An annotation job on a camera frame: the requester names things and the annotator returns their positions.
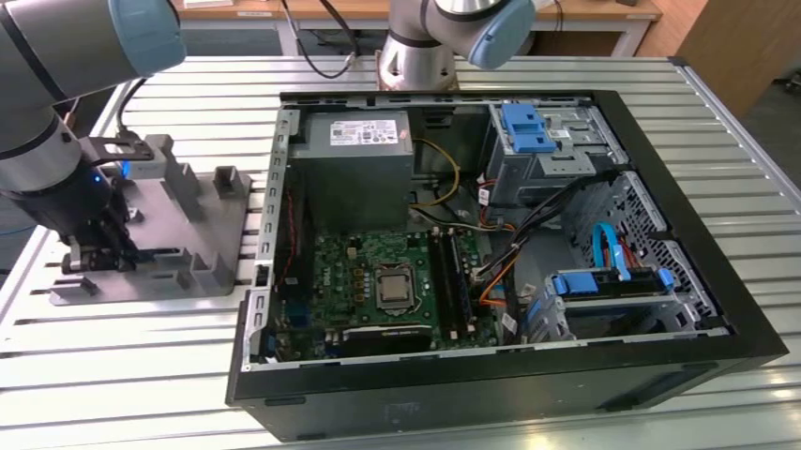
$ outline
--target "floor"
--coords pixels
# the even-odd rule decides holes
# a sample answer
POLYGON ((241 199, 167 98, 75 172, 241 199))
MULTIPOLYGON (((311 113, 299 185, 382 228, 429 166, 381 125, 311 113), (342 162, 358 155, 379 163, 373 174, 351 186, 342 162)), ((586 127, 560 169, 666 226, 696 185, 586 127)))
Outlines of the floor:
MULTIPOLYGON (((365 53, 381 48, 385 36, 381 32, 365 32, 359 36, 359 45, 365 53)), ((246 30, 237 33, 227 31, 189 31, 185 40, 193 55, 278 55, 281 47, 278 38, 270 32, 246 30)), ((346 54, 350 52, 349 41, 341 32, 325 31, 317 35, 302 33, 307 51, 318 54, 346 54)), ((87 108, 96 110, 103 96, 88 101, 87 108)), ((801 92, 788 94, 783 85, 771 87, 749 115, 743 121, 755 139, 784 168, 796 185, 801 186, 801 92)), ((84 123, 82 129, 90 129, 84 123)), ((28 227, 32 221, 14 207, 11 202, 0 198, 0 274, 11 269, 31 231, 4 235, 6 232, 28 227)))

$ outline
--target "blue latch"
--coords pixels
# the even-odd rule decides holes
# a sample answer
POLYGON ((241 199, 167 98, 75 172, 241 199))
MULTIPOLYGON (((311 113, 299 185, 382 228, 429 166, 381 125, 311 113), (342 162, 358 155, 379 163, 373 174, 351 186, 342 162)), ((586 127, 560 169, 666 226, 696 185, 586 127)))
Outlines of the blue latch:
POLYGON ((676 287, 676 280, 673 279, 672 271, 662 268, 656 271, 656 274, 660 276, 660 279, 662 280, 662 284, 665 285, 666 291, 668 292, 673 291, 673 288, 676 287))
POLYGON ((557 295, 564 295, 568 293, 568 284, 565 283, 565 279, 561 275, 553 277, 553 288, 556 289, 557 295))
POLYGON ((501 106, 501 111, 514 153, 553 153, 557 145, 546 132, 546 121, 534 107, 513 103, 501 106))
POLYGON ((562 278, 568 282, 568 291, 570 293, 597 293, 598 284, 592 272, 572 272, 562 274, 562 278))

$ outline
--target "white label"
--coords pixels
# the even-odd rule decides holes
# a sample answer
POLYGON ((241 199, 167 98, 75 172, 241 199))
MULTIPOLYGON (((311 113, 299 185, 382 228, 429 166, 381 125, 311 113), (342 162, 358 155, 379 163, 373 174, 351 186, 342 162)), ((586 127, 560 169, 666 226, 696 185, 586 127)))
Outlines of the white label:
POLYGON ((656 16, 653 14, 629 14, 626 16, 626 19, 629 20, 642 20, 642 21, 652 21, 656 19, 656 16))
POLYGON ((570 139, 572 138, 572 134, 568 132, 566 129, 550 129, 549 136, 552 139, 570 139))
POLYGON ((349 120, 330 124, 331 145, 382 145, 398 143, 394 120, 349 120))
POLYGON ((490 206, 490 191, 488 189, 478 189, 478 204, 490 206))
POLYGON ((510 333, 517 334, 517 320, 512 318, 512 316, 505 312, 504 318, 501 319, 501 323, 510 330, 510 333))
POLYGON ((241 11, 237 13, 239 17, 273 17, 271 12, 241 11))

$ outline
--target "metal worktable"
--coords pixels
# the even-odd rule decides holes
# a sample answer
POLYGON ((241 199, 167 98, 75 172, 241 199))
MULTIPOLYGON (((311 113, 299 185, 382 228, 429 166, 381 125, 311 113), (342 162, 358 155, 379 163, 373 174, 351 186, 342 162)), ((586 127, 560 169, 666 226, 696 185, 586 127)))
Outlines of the metal worktable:
MULTIPOLYGON (((321 58, 323 69, 342 58, 321 58)), ((661 59, 520 59, 486 72, 457 63, 464 89, 613 89, 731 257, 791 354, 658 407, 598 417, 407 433, 313 448, 709 448, 801 441, 801 196, 690 70, 661 59)), ((262 203, 278 94, 370 90, 374 61, 335 82, 295 58, 191 58, 130 103, 140 134, 169 133, 198 173, 237 165, 262 203)), ((119 91, 95 134, 111 135, 119 91)), ((259 216, 250 214, 247 229, 259 216)), ((36 229, 0 293, 0 447, 242 448, 277 443, 223 403, 237 306, 251 278, 243 237, 229 297, 54 307, 66 248, 36 229)))

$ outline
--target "yellow wire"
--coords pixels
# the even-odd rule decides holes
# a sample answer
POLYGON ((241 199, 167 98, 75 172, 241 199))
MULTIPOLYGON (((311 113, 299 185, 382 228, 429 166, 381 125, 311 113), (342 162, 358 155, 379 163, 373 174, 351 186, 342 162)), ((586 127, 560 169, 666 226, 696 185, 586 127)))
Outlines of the yellow wire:
POLYGON ((425 206, 434 206, 436 204, 445 202, 450 197, 453 197, 453 195, 456 194, 456 191, 460 190, 460 165, 456 163, 456 160, 453 159, 452 155, 449 155, 449 152, 446 152, 444 150, 444 148, 440 145, 437 145, 434 142, 431 142, 423 138, 414 139, 414 141, 425 143, 429 147, 431 147, 434 150, 437 150, 442 154, 442 156, 446 157, 450 165, 453 166, 453 186, 450 187, 449 193, 446 195, 444 195, 442 197, 440 197, 440 199, 434 200, 433 202, 413 203, 410 205, 413 208, 419 208, 419 207, 425 207, 425 206))

